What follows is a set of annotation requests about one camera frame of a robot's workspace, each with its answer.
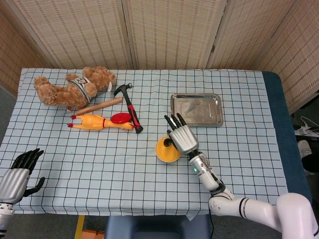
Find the brown teddy bear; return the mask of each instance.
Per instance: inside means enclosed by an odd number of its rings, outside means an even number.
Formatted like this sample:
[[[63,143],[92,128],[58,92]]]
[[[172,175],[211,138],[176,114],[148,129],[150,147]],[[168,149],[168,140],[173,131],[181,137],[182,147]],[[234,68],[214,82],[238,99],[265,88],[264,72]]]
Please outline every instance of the brown teddy bear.
[[[105,67],[85,67],[83,78],[74,74],[67,74],[66,87],[54,86],[44,76],[34,79],[40,100],[47,106],[67,106],[69,108],[83,108],[95,97],[98,91],[105,88],[111,90],[115,85],[115,75]]]

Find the red hammer handle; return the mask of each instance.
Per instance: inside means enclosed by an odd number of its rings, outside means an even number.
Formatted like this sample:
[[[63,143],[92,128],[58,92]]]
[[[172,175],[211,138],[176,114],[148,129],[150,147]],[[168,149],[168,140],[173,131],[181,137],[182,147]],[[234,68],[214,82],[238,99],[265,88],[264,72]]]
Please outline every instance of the red hammer handle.
[[[129,113],[130,113],[130,115],[132,117],[133,124],[135,126],[135,132],[136,133],[142,132],[143,127],[141,126],[141,124],[140,124],[140,122],[138,120],[138,117],[136,115],[134,107],[132,105],[129,105],[128,106],[128,110],[129,110]]]

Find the metal tray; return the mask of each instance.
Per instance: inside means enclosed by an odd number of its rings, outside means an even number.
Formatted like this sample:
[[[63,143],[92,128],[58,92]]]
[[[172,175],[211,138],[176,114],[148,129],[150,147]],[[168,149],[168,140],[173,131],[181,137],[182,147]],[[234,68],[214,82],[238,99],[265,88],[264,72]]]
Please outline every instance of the metal tray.
[[[216,94],[173,94],[170,97],[170,109],[172,115],[180,113],[189,126],[223,125],[221,99]]]

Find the red lid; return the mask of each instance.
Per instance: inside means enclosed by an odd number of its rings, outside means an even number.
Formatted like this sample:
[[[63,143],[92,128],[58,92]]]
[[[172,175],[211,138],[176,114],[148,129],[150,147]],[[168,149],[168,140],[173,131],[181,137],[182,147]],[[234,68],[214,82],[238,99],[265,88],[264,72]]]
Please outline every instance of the red lid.
[[[129,113],[118,113],[111,117],[111,122],[113,123],[127,123],[131,120],[131,115]]]

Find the rubber chicken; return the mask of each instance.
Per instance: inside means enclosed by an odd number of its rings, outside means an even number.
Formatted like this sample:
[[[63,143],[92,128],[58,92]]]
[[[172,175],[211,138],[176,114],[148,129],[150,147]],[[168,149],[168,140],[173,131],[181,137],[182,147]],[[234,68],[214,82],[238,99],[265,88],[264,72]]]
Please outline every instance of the rubber chicken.
[[[70,128],[80,128],[80,129],[95,129],[95,130],[101,130],[106,127],[115,127],[115,128],[123,128],[132,130],[134,128],[133,124],[130,122],[127,123],[113,123],[110,120],[107,120],[101,116],[98,115],[82,115],[82,116],[71,116],[71,119],[81,119],[82,124],[73,124],[68,123],[68,127]]]

